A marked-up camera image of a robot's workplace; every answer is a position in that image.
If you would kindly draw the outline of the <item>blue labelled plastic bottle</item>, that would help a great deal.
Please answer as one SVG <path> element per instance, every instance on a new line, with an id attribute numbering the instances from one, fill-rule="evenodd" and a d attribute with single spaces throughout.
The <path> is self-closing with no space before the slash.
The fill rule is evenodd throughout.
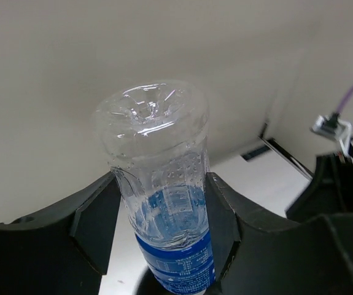
<path id="1" fill-rule="evenodd" d="M 93 114 L 138 245 L 173 294 L 199 294 L 215 280 L 205 198 L 209 108 L 178 80 L 122 90 Z"/>

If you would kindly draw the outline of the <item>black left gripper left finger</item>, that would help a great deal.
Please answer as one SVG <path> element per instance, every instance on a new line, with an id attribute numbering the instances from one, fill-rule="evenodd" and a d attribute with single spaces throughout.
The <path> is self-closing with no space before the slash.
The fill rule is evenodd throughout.
<path id="1" fill-rule="evenodd" d="M 98 294 L 120 207 L 107 173 L 69 197 L 0 223 L 0 294 Z"/>

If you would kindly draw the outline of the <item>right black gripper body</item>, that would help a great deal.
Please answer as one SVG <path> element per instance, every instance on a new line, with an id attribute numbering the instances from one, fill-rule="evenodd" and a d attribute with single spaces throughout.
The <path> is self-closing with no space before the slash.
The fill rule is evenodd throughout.
<path id="1" fill-rule="evenodd" d="M 353 213 L 353 163 L 341 155 L 320 155 L 311 182 L 286 210 L 286 217 L 337 213 Z"/>

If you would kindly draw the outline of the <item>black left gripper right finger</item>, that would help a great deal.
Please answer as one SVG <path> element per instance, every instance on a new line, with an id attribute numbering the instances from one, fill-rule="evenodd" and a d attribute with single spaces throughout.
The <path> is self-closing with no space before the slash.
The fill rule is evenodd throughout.
<path id="1" fill-rule="evenodd" d="M 215 265 L 209 294 L 353 294 L 353 214 L 304 223 L 205 179 Z"/>

